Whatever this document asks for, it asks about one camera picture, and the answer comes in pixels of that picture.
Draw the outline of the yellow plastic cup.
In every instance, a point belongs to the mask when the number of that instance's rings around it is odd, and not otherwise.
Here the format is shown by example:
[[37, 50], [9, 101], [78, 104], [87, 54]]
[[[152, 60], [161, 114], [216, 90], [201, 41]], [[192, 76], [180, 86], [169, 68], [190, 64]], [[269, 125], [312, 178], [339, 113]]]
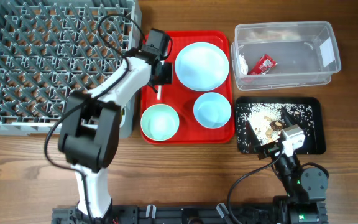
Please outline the yellow plastic cup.
[[121, 108], [121, 123], [120, 126], [123, 126], [126, 120], [126, 106]]

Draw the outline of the green bowl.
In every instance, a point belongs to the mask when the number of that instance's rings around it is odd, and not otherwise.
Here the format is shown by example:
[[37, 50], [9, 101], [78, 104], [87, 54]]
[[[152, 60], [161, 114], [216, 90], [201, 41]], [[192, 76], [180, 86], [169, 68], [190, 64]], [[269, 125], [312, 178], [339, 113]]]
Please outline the green bowl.
[[140, 120], [142, 132], [153, 141], [166, 141], [172, 138], [177, 133], [179, 125], [178, 113], [166, 104], [148, 107]]

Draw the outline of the small light blue bowl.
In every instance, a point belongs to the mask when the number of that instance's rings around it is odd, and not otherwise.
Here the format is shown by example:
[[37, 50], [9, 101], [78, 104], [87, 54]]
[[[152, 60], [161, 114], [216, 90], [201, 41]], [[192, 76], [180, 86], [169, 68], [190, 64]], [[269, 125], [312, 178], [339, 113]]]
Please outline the small light blue bowl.
[[197, 122], [208, 129], [223, 127], [232, 115], [231, 104], [223, 95], [215, 92], [204, 93], [193, 105]]

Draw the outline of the large light blue plate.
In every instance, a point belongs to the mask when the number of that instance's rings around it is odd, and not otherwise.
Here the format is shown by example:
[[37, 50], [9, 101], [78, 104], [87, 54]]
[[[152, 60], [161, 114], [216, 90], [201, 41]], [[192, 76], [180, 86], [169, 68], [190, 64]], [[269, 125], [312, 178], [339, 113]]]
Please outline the large light blue plate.
[[216, 45], [207, 42], [195, 42], [180, 50], [174, 67], [179, 81], [194, 91], [214, 90], [229, 75], [226, 54]]

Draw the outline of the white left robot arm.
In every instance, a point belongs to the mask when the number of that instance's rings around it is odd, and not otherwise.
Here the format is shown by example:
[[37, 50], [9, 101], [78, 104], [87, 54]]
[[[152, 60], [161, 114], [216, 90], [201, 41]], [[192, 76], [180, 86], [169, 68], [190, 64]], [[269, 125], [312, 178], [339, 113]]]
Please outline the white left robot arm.
[[172, 77], [169, 62], [127, 57], [98, 87], [69, 96], [58, 149], [75, 172], [80, 193], [73, 218], [85, 223], [113, 219], [107, 168], [119, 143], [121, 110], [142, 87], [170, 84]]

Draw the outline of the white plastic spoon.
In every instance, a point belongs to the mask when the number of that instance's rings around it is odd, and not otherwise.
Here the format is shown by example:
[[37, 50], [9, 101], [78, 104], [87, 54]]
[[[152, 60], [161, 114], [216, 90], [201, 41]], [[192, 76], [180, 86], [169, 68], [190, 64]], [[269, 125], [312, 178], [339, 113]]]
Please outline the white plastic spoon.
[[162, 86], [159, 85], [158, 86], [158, 89], [157, 89], [157, 100], [160, 100], [161, 99], [161, 94], [162, 94]]

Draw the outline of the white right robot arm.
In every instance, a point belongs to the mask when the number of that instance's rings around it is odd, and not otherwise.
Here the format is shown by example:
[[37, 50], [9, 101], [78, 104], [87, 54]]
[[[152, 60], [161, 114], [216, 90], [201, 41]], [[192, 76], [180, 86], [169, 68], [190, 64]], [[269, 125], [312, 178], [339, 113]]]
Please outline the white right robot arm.
[[241, 223], [327, 223], [324, 201], [329, 172], [299, 154], [326, 150], [318, 106], [306, 103], [244, 103], [236, 109], [237, 146], [260, 160], [269, 158], [286, 191], [272, 203], [245, 204], [233, 211]]

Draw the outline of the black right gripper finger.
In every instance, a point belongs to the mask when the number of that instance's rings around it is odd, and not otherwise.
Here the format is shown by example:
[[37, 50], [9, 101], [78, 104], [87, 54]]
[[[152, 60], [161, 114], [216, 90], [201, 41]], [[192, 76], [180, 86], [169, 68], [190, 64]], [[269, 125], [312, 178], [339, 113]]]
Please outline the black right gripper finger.
[[260, 141], [254, 132], [254, 129], [252, 128], [249, 121], [246, 121], [246, 129], [247, 129], [247, 135], [249, 139], [249, 148], [250, 149], [259, 149], [261, 147]]
[[285, 108], [281, 108], [280, 111], [286, 127], [293, 126], [295, 122], [293, 118], [289, 115], [288, 111]]

